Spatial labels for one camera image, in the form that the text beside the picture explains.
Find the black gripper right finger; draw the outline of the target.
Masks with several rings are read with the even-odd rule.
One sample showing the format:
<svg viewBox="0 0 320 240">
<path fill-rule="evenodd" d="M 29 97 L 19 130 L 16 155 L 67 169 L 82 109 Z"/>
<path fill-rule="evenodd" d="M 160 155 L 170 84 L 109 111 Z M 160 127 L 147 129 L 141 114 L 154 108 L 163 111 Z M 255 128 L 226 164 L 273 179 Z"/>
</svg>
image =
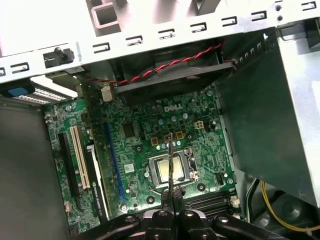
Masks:
<svg viewBox="0 0 320 240">
<path fill-rule="evenodd" d="M 195 210 L 186 209 L 185 191 L 173 190 L 174 213 L 180 240 L 283 240 L 284 237 L 227 214 L 218 214 L 211 221 Z"/>
</svg>

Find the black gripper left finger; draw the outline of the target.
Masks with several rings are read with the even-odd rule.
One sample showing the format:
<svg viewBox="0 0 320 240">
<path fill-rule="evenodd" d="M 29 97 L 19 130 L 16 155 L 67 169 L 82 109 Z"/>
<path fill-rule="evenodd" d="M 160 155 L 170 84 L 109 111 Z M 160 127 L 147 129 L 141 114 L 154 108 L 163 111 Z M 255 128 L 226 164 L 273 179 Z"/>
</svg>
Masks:
<svg viewBox="0 0 320 240">
<path fill-rule="evenodd" d="M 76 240 L 171 240 L 174 231 L 175 210 L 173 192 L 161 195 L 161 208 L 144 213 L 123 214 L 106 223 L 81 233 Z"/>
</svg>

